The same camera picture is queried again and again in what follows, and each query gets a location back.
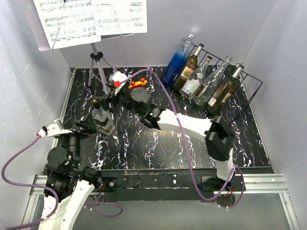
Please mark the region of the left sheet music page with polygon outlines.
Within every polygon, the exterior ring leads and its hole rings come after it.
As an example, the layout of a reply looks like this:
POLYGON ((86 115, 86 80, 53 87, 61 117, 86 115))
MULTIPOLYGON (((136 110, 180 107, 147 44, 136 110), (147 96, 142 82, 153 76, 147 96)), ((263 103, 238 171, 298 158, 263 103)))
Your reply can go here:
POLYGON ((35 0, 51 50, 101 41, 90 0, 35 0))

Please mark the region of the small clear black-cap bottle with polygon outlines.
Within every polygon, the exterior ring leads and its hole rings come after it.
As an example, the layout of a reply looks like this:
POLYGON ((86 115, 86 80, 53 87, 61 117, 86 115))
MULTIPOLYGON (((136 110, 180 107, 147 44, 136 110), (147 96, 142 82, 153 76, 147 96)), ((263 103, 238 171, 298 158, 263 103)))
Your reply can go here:
POLYGON ((92 99, 92 106, 92 117, 96 128, 102 133, 110 136, 115 130, 115 125, 113 123, 111 113, 102 107, 101 102, 97 97, 92 99))

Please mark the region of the dark green wine bottle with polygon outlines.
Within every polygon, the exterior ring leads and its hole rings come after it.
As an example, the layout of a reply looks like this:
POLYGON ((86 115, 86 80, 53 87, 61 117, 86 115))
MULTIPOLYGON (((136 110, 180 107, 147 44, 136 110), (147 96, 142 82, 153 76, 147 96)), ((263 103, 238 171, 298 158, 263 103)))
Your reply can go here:
POLYGON ((235 91, 237 78, 243 69, 243 65, 238 65, 232 77, 225 78, 221 82, 219 87, 216 89, 206 104, 206 110, 209 114, 216 115, 218 112, 220 112, 221 108, 235 91))

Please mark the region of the sheet music page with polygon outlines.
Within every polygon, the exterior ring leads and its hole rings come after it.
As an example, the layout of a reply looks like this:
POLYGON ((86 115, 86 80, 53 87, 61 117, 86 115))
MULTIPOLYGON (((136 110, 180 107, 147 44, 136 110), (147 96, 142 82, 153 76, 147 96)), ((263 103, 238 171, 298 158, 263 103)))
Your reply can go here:
POLYGON ((147 33, 147 1, 93 0, 91 4, 99 35, 147 33))
POLYGON ((101 41, 90 0, 35 0, 51 50, 101 41))

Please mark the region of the clear bottle with blue label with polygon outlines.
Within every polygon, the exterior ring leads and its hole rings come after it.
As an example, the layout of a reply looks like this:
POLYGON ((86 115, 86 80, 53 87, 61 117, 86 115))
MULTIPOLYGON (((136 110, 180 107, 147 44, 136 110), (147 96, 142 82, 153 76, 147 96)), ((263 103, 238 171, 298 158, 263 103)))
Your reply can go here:
POLYGON ((196 90, 200 87, 201 83, 206 77, 206 70, 212 60, 211 56, 208 56, 200 67, 195 69, 183 87, 180 89, 180 94, 185 98, 192 99, 196 90))

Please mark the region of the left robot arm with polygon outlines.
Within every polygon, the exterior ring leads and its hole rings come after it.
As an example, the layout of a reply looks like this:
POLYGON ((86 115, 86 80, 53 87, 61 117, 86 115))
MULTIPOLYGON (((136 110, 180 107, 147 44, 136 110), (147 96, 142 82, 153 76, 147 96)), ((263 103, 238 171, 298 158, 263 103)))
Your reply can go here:
POLYGON ((90 167, 78 171, 82 139, 96 133, 93 117, 66 122, 55 119, 46 123, 39 134, 58 139, 59 146, 47 156, 47 181, 40 230, 71 230, 91 192, 102 186, 100 173, 90 167))

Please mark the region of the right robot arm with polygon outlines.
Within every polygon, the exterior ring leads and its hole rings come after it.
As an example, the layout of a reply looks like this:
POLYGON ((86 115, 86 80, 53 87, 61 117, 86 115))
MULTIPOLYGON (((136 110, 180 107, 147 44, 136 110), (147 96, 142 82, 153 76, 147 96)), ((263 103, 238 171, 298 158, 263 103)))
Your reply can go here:
POLYGON ((234 133, 230 126, 216 116, 214 119, 194 118, 175 114, 169 109, 153 103, 152 96, 144 88, 114 88, 101 100, 105 109, 121 104, 127 110, 141 117, 141 122, 148 128, 162 131, 183 131, 206 144, 207 153, 215 161, 216 177, 208 179, 206 186, 228 190, 234 184, 233 150, 234 133))

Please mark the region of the tall clear empty bottle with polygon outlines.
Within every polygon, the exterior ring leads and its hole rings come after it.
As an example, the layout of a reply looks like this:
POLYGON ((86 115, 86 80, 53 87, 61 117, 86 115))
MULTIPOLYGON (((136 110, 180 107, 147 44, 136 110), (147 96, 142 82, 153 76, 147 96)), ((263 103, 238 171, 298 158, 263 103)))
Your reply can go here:
POLYGON ((227 56, 223 63, 203 81, 193 97, 195 104, 201 107, 205 106, 221 82, 223 73, 231 60, 232 58, 227 56))

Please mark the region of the blue glass bottle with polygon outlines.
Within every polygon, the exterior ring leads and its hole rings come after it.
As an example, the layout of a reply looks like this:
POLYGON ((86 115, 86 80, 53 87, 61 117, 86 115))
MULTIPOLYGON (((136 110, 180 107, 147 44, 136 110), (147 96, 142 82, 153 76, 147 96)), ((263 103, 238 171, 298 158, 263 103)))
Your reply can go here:
POLYGON ((166 70, 161 77, 161 82, 164 85, 169 86, 173 83, 175 77, 177 76, 186 59, 188 58, 188 55, 194 48, 194 45, 192 43, 193 39, 194 35, 190 34, 188 37, 185 37, 181 40, 179 46, 177 47, 174 55, 172 56, 170 62, 167 65, 166 70))

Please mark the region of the green wine bottle silver neck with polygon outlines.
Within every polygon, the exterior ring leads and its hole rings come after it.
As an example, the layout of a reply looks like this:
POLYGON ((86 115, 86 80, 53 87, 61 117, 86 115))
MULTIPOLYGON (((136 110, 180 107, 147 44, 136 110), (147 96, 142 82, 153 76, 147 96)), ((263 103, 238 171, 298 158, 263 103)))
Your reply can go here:
POLYGON ((193 71, 198 66, 198 56, 202 51, 204 44, 200 43, 192 56, 189 56, 185 61, 183 67, 179 71, 178 76, 176 77, 175 81, 172 84, 174 90, 179 91, 186 81, 189 79, 193 71))

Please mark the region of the right sheet music page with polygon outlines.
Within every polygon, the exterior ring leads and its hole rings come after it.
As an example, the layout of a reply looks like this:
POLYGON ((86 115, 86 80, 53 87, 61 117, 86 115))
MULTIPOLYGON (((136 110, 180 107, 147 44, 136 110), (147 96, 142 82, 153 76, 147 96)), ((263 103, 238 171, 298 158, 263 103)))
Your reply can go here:
POLYGON ((147 33, 147 1, 93 0, 91 4, 99 35, 147 33))

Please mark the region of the red yellow toy block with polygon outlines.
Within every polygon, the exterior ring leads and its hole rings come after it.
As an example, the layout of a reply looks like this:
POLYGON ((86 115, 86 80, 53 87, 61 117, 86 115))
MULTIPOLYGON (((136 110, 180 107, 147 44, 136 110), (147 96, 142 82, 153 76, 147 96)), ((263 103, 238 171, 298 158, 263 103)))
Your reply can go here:
POLYGON ((144 77, 141 77, 138 81, 132 80, 130 82, 129 89, 144 87, 147 83, 148 81, 144 77))

